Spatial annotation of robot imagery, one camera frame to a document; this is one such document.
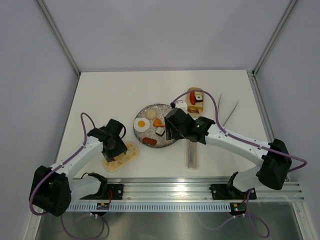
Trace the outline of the beige patterned lunch box lid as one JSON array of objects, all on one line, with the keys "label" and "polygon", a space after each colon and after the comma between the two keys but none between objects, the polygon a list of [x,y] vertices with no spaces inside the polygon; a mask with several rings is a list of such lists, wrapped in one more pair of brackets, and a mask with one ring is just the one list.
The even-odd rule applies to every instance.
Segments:
[{"label": "beige patterned lunch box lid", "polygon": [[122,153],[119,156],[116,156],[115,161],[107,162],[104,161],[102,163],[104,169],[109,173],[115,173],[118,170],[122,169],[130,162],[134,161],[139,155],[140,150],[138,146],[132,141],[126,141],[125,145],[127,147],[126,153]]}]

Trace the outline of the brown fried chicken piece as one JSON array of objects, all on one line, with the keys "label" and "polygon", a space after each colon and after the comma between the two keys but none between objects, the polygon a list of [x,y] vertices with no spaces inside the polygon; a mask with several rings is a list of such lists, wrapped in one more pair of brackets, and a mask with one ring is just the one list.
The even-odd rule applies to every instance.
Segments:
[{"label": "brown fried chicken piece", "polygon": [[187,108],[187,112],[190,113],[190,114],[201,114],[202,113],[202,109],[201,108],[194,108],[194,107],[191,107],[191,106],[188,106]]}]

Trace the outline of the red sausage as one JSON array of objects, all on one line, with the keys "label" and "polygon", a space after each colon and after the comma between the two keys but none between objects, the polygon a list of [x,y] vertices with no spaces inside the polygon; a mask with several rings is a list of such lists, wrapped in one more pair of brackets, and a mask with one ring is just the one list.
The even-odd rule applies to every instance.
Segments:
[{"label": "red sausage", "polygon": [[195,97],[195,93],[194,92],[191,92],[189,94],[189,101],[193,106],[196,104],[196,97]]}]

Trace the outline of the sushi roll green centre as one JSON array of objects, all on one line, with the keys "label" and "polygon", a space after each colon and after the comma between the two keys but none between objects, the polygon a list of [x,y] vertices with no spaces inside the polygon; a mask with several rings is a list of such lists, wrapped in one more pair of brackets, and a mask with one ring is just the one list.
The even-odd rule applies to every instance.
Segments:
[{"label": "sushi roll green centre", "polygon": [[195,95],[195,102],[196,103],[201,103],[203,101],[204,101],[204,96],[203,95],[201,95],[201,94],[196,94]]}]

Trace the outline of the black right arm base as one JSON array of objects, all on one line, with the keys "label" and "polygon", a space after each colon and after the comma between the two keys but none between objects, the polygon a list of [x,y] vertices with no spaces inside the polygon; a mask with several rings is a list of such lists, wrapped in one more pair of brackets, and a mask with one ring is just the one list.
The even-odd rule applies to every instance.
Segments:
[{"label": "black right arm base", "polygon": [[249,189],[246,192],[242,192],[236,189],[233,185],[234,180],[239,172],[236,171],[229,179],[227,183],[213,183],[210,185],[209,190],[213,200],[246,200],[248,194],[252,193]]}]

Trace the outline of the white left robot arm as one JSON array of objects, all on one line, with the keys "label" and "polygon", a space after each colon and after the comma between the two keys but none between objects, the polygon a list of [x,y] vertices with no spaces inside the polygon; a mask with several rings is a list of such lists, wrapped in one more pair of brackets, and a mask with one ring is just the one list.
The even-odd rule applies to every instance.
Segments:
[{"label": "white left robot arm", "polygon": [[109,196],[108,179],[98,173],[75,180],[74,177],[94,157],[101,155],[107,162],[127,152],[123,142],[126,127],[115,119],[100,128],[84,132],[79,149],[61,162],[38,167],[33,176],[29,208],[34,215],[40,215],[35,207],[53,216],[61,216],[73,201],[82,198],[103,199]]}]

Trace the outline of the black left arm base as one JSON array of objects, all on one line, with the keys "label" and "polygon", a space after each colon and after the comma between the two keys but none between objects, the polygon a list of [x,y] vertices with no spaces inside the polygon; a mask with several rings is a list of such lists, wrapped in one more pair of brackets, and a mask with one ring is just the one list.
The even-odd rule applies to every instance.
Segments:
[{"label": "black left arm base", "polygon": [[80,179],[70,183],[71,201],[76,200],[122,200],[124,185],[109,183],[98,173],[84,173]]}]

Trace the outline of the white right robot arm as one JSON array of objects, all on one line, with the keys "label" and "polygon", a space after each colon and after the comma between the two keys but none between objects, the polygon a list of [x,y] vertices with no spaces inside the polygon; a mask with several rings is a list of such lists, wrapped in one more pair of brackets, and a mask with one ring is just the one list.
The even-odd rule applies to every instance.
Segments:
[{"label": "white right robot arm", "polygon": [[193,119],[180,108],[173,108],[164,118],[167,140],[187,139],[193,143],[211,145],[239,155],[254,167],[232,174],[225,187],[216,192],[223,199],[240,199],[251,189],[265,186],[281,190],[290,170],[292,160],[285,143],[258,141],[220,128],[218,123],[206,117]]}]

